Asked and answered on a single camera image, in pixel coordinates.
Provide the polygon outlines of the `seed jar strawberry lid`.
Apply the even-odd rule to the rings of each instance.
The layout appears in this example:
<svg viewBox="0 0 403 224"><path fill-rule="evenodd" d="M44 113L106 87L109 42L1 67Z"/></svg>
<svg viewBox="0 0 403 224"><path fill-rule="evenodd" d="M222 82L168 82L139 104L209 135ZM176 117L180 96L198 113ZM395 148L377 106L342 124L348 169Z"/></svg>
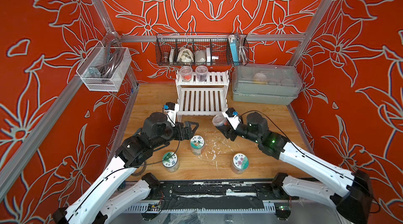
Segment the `seed jar strawberry lid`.
<svg viewBox="0 0 403 224"><path fill-rule="evenodd" d="M199 135L195 135L193 136L193 138L190 140L190 149L191 152L194 155L201 155L204 151L205 148L205 140L203 137L199 136Z"/></svg>

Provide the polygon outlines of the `seed jar flower lid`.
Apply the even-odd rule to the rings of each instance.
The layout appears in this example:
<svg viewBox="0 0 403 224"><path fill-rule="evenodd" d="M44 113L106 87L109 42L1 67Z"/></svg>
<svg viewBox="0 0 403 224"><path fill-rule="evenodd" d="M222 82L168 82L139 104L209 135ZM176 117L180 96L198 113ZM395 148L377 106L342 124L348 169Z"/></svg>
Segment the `seed jar flower lid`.
<svg viewBox="0 0 403 224"><path fill-rule="evenodd" d="M231 169L235 174L244 173L249 167L249 159L245 154L237 153L232 157Z"/></svg>

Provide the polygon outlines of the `seed jar tree lid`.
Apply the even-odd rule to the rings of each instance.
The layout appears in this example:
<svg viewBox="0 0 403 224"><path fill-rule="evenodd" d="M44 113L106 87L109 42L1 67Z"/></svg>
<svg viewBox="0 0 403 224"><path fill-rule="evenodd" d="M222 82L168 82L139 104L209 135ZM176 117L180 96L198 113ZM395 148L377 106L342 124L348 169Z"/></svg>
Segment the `seed jar tree lid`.
<svg viewBox="0 0 403 224"><path fill-rule="evenodd" d="M162 164L170 173L176 172L180 167L179 158L174 152L166 152L162 158Z"/></svg>

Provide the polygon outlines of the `white slatted wooden shelf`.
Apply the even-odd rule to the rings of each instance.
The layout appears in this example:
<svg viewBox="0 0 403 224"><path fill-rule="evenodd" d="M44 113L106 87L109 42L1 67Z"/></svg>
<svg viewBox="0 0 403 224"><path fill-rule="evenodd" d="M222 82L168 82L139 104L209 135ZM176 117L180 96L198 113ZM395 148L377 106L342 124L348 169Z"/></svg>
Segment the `white slatted wooden shelf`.
<svg viewBox="0 0 403 224"><path fill-rule="evenodd" d="M196 73L185 81L176 72L176 89L179 104L177 119L183 116L215 116L228 108L227 93L229 88L229 72L208 72L207 79L200 82Z"/></svg>

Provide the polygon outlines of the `small clear cup red seeds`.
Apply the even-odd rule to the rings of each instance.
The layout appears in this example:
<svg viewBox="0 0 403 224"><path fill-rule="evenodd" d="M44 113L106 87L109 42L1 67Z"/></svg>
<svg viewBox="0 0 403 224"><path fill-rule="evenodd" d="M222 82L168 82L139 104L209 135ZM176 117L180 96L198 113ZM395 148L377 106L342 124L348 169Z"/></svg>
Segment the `small clear cup red seeds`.
<svg viewBox="0 0 403 224"><path fill-rule="evenodd" d="M179 75L184 82L190 82L193 75L193 69L191 66L183 66L179 70Z"/></svg>

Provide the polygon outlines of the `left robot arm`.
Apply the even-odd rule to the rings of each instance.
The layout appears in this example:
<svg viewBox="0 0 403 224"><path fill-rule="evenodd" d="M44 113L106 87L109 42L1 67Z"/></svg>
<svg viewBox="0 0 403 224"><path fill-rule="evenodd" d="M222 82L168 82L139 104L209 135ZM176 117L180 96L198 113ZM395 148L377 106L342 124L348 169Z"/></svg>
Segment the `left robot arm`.
<svg viewBox="0 0 403 224"><path fill-rule="evenodd" d="M57 209L53 221L57 224L109 224L130 206L160 191L160 181L151 173L116 197L118 187L137 169L146 165L155 150L167 147L171 141L191 140L199 124L171 120L162 112L145 119L143 127L123 141L107 168L69 207Z"/></svg>

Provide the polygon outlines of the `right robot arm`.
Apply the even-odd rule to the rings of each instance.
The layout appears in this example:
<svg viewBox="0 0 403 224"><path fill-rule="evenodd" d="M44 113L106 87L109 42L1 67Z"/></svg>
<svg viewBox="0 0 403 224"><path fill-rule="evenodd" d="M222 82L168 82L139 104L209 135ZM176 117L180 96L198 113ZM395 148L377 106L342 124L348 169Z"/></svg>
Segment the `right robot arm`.
<svg viewBox="0 0 403 224"><path fill-rule="evenodd" d="M316 179L315 182L278 173L272 181L274 191L290 197L305 198L335 209L354 224L368 223L373 204L373 189L369 175L335 166L302 149L286 136L269 129L268 118L254 111L245 121L229 108L213 118L213 125L227 138L237 137L257 144L267 156L290 164Z"/></svg>

